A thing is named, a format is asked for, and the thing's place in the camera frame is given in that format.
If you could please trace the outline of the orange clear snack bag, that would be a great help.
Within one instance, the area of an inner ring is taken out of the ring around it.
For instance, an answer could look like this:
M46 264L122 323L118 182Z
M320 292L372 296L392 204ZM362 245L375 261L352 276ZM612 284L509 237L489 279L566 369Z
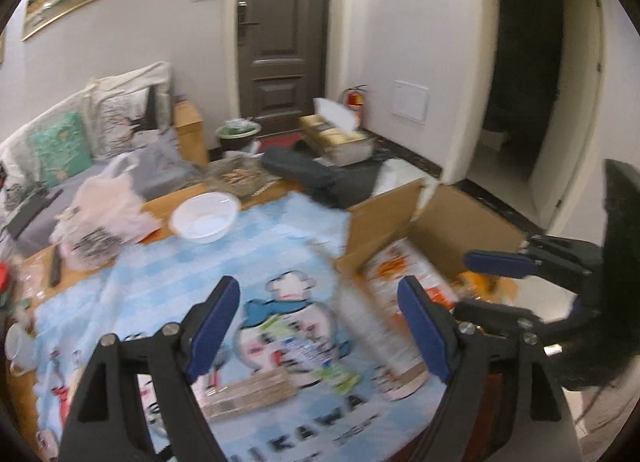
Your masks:
M388 245L373 256L362 269L362 277L366 280L374 299L386 311L395 315L400 315L397 303L399 282L409 276L418 280L424 292L435 303L447 309L453 308L457 303L458 297L445 278L406 238Z

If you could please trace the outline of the brown biscuit packet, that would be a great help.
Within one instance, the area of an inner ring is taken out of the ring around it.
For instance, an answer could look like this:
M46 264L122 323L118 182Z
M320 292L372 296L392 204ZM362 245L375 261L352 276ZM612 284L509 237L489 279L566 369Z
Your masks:
M242 381L209 387L198 400L209 423L280 404L298 393L284 368L255 372Z

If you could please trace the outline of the green white snack packet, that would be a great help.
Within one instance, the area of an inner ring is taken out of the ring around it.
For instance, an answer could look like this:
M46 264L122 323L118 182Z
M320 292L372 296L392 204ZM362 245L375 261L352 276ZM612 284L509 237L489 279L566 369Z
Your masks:
M283 368L298 388L326 383L346 396L360 382L360 375L338 360L332 341L318 337L314 328L304 331L298 323L271 317L259 330L259 338L272 348L272 363Z

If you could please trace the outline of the yellow snack packet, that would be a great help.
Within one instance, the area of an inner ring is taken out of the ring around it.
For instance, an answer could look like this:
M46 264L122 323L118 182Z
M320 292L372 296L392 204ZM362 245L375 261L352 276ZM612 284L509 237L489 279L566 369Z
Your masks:
M518 284L511 278L463 271L452 285L458 297L504 304L513 302L518 296Z

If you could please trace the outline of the white mug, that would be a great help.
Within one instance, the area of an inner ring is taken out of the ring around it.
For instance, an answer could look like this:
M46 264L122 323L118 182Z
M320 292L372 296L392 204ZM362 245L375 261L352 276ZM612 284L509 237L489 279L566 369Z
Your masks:
M19 323L13 323L6 332L4 352L12 375L23 376L37 369L35 340Z

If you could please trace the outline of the black bag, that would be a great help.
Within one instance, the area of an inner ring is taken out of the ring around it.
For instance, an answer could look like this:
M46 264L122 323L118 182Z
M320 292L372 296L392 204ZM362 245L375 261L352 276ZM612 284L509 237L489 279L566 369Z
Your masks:
M299 150L269 148L260 165L270 174L297 183L314 202L346 210L372 196L383 163L393 158L388 149L375 148L370 159L337 167Z

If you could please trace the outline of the white printed plastic bag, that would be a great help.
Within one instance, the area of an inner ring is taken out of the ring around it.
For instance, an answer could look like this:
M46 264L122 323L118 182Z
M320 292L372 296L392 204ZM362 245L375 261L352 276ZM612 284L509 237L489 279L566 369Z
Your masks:
M143 210L131 172L139 161L131 152L117 156L98 175L88 177L56 219L52 245L73 271L95 271L162 227Z

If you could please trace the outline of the tissue box with tissue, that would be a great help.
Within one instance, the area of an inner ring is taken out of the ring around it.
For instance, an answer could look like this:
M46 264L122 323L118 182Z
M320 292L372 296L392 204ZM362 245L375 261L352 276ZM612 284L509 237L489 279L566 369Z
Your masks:
M299 118L306 142L337 167L369 160L373 138L359 130L355 112L323 97L314 99L314 113Z

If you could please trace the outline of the white plastic bowl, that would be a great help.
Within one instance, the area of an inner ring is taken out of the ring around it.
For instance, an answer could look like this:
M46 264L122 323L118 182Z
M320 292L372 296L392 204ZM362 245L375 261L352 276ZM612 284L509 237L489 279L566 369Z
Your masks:
M207 245L228 234L240 212L240 201L231 193L202 193L172 212L169 229L183 239Z

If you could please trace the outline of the red doormat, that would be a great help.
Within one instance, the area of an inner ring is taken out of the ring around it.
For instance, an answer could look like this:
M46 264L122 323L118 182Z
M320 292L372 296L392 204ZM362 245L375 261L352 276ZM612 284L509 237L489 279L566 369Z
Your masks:
M272 136L262 137L260 139L260 146L258 152L262 153L268 149L292 149L296 147L296 144L303 138L299 132L278 134Z

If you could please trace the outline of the teal patterned cushion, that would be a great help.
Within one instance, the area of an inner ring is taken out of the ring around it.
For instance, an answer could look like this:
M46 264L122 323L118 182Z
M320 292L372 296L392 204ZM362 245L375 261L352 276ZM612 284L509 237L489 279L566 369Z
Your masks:
M85 124L78 112L69 112L58 122L30 134L29 144L39 163L41 182L48 188L92 166Z

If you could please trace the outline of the wooden side table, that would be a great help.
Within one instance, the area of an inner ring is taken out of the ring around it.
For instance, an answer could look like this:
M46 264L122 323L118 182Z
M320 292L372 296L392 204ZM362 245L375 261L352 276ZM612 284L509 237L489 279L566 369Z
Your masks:
M189 100L175 104L174 128L178 135L182 158L200 167L206 167L209 163L209 156L205 143L203 120L198 109Z

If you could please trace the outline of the black white tree cushion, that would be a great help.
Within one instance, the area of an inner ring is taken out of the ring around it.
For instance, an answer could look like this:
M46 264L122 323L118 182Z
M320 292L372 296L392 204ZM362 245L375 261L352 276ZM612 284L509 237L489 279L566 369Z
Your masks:
M98 152L103 159L132 152L157 140L155 88L105 98L96 108Z

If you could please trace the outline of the white sofa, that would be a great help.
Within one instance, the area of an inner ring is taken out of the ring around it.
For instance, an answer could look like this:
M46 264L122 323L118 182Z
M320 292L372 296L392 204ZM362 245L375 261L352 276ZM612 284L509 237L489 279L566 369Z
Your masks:
M98 152L99 102L118 94L136 92L154 86L156 118L160 135L157 140L131 153L139 161L131 172L134 190L144 200L163 197L173 191L201 181L201 168L183 159L178 135L174 128L174 100L172 99L172 70L166 62L92 79L85 89L70 95L24 124L1 144L1 222L9 224L36 193L52 193L53 200L15 238L17 252L31 256L50 245L56 217L72 202L79 186L88 177L100 174L114 158L103 159ZM53 188L41 182L39 163L29 135L49 127L69 112L78 112L85 124L91 150L92 166Z

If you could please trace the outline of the dark brown door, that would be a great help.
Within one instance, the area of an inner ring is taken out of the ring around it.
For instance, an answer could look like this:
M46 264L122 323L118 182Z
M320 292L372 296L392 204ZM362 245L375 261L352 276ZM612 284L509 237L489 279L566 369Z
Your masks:
M240 115L290 133L326 87L329 0L238 0Z

